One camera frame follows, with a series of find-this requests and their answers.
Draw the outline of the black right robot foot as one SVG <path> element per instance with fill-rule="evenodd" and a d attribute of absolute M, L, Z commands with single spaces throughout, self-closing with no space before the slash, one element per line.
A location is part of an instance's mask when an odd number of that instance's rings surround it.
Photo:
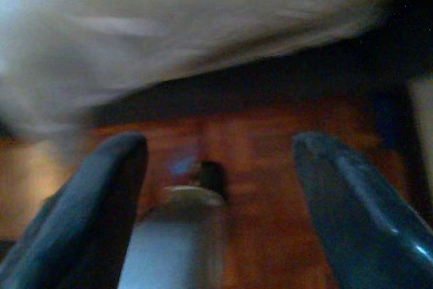
<path fill-rule="evenodd" d="M 226 174 L 219 163 L 209 160 L 196 163 L 191 178 L 194 185 L 213 191 L 228 201 Z"/>

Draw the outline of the beige leaf pattern bed sheet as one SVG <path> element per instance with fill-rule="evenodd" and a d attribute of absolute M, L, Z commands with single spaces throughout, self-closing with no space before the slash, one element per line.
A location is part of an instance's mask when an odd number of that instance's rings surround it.
<path fill-rule="evenodd" d="M 162 81 L 348 39 L 391 0 L 0 0 L 0 119 L 23 137 Z"/>

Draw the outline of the silver right robot leg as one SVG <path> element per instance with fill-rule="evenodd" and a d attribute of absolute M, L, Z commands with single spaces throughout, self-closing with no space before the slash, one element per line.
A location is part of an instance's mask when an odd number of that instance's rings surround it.
<path fill-rule="evenodd" d="M 165 188 L 133 228 L 117 289 L 223 289 L 225 230 L 220 194 Z"/>

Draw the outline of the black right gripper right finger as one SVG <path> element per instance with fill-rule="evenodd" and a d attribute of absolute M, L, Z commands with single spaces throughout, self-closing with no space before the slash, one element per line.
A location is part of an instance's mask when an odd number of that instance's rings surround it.
<path fill-rule="evenodd" d="M 340 289 L 433 289 L 433 229 L 364 155 L 297 134 L 296 174 Z"/>

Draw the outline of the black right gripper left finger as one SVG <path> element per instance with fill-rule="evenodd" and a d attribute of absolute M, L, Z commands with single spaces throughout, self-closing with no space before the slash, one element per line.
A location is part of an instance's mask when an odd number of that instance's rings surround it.
<path fill-rule="evenodd" d="M 0 289 L 117 289 L 147 162 L 141 133 L 99 144 L 0 262 Z"/>

